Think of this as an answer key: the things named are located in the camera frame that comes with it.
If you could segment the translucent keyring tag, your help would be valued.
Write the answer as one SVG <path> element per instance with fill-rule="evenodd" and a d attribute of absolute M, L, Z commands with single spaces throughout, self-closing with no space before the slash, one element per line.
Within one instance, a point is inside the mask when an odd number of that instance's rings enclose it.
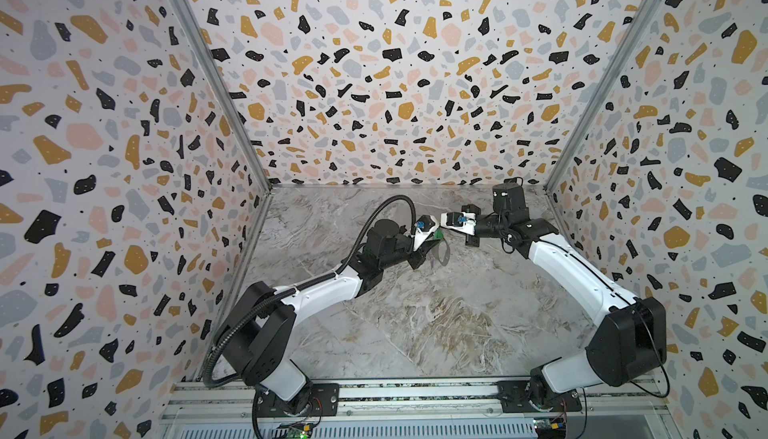
<path fill-rule="evenodd" d="M 433 260 L 442 267 L 447 267 L 451 258 L 450 244 L 441 240 L 431 251 Z"/>

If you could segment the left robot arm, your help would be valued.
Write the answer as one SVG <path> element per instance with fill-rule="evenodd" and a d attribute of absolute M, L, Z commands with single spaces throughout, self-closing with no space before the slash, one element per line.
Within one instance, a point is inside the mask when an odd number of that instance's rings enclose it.
<path fill-rule="evenodd" d="M 418 269 L 439 244 L 438 229 L 430 215 L 419 217 L 411 234 L 392 220 L 378 220 L 340 271 L 294 286 L 272 288 L 263 282 L 249 286 L 214 336 L 203 383 L 218 388 L 240 380 L 259 386 L 297 413 L 309 401 L 312 382 L 286 354 L 296 326 L 370 292 L 390 267 L 406 263 Z"/>

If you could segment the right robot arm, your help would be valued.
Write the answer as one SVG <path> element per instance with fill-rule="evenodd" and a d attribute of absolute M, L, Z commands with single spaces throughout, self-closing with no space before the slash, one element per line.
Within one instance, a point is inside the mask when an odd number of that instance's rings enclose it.
<path fill-rule="evenodd" d="M 468 204 L 443 214 L 441 225 L 464 234 L 472 247 L 493 239 L 505 252 L 519 253 L 555 279 L 595 326 L 582 351 L 531 370 L 525 394 L 532 407 L 550 410 L 567 395 L 595 385 L 635 385 L 638 377 L 664 367 L 666 310 L 658 300 L 621 287 L 584 259 L 549 221 L 531 218 L 521 184 L 494 186 L 492 202 L 489 214 Z"/>

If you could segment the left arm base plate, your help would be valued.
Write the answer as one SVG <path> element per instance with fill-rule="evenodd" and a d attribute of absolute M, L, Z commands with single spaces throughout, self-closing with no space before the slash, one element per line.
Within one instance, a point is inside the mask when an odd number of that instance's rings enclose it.
<path fill-rule="evenodd" d="M 338 383 L 310 383 L 291 400 L 283 400 L 274 392 L 258 390 L 253 405 L 259 418 L 300 419 L 335 416 L 340 399 Z"/>

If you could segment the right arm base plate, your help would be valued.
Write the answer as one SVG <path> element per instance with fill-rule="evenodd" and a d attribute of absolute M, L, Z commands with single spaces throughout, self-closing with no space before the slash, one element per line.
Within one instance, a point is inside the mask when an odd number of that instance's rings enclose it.
<path fill-rule="evenodd" d="M 497 390 L 504 413 L 571 413 L 583 409 L 576 391 L 556 393 L 537 378 L 500 381 Z"/>

